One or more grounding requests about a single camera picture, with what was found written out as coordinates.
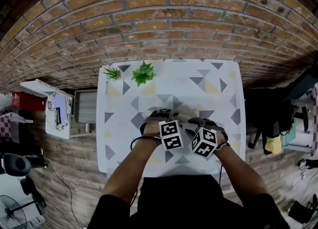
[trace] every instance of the brick wall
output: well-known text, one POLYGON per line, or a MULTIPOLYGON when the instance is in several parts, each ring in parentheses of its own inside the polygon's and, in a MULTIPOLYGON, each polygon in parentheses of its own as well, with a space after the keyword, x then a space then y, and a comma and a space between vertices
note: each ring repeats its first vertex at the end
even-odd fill
POLYGON ((96 86, 110 62, 239 63, 247 85, 285 84, 318 49, 318 0, 39 0, 0 41, 0 91, 39 78, 96 86))

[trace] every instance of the black and white marker cube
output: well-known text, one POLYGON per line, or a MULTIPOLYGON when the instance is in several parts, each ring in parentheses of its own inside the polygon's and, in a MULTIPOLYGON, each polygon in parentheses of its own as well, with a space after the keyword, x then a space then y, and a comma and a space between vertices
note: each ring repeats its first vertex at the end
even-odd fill
POLYGON ((178 121, 159 122, 160 138, 164 149, 171 150, 183 147, 178 121))
POLYGON ((191 141, 191 150, 193 153, 208 157, 218 146, 217 132, 200 128, 191 141))

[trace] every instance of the forearm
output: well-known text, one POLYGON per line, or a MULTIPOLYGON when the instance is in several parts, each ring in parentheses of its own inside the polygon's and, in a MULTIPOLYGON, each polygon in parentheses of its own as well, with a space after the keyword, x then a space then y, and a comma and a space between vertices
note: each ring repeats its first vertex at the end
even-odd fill
POLYGON ((267 193, 266 185, 261 176, 245 163, 231 147, 224 146, 215 155, 221 161, 232 186, 243 203, 256 195, 267 193))
POLYGON ((133 150, 109 177, 102 194, 119 197, 130 204, 147 161, 156 147, 153 140, 138 140, 133 150))

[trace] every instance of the spiky green plant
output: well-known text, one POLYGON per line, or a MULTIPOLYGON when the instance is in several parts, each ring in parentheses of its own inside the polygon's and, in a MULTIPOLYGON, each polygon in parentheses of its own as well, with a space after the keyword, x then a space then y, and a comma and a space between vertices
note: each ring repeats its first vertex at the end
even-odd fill
POLYGON ((146 64, 145 61, 139 67, 139 69, 133 71, 133 78, 139 87, 140 84, 146 83, 148 80, 152 80, 155 76, 154 67, 151 67, 150 64, 146 64))
POLYGON ((104 72, 104 74, 109 75, 109 77, 113 80, 119 80, 121 78, 121 73, 118 69, 114 69, 114 68, 110 68, 108 67, 108 69, 104 68, 106 70, 106 73, 104 72))

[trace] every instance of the gray wood plank floor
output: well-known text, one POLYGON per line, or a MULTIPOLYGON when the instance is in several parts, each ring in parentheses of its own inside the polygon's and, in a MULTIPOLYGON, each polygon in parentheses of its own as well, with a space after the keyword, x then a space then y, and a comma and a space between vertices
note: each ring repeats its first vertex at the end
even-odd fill
MULTIPOLYGON (((84 124, 74 124, 72 131, 84 131, 84 124)), ((90 221, 97 205, 101 190, 107 181, 107 175, 98 170, 96 138, 80 137, 63 140, 45 133, 45 114, 34 113, 34 124, 30 131, 44 150, 44 157, 56 173, 70 186, 73 192, 73 210, 82 227, 90 221)), ((256 149, 246 151, 248 162, 265 180, 270 194, 285 216, 293 199, 305 204, 313 193, 318 192, 318 174, 316 169, 306 171, 304 180, 300 178, 297 161, 306 155, 296 151, 285 151, 279 155, 265 156, 258 145, 256 149)), ((50 203, 54 204, 71 223, 79 228, 70 207, 70 192, 55 176, 51 168, 33 169, 31 178, 38 191, 50 203)), ((221 187, 226 198, 239 203, 228 178, 222 177, 221 187)), ((131 213, 137 211, 137 199, 131 213)), ((72 229, 61 213, 51 204, 44 210, 47 229, 72 229)), ((291 228, 302 228, 289 217, 286 220, 291 228)))

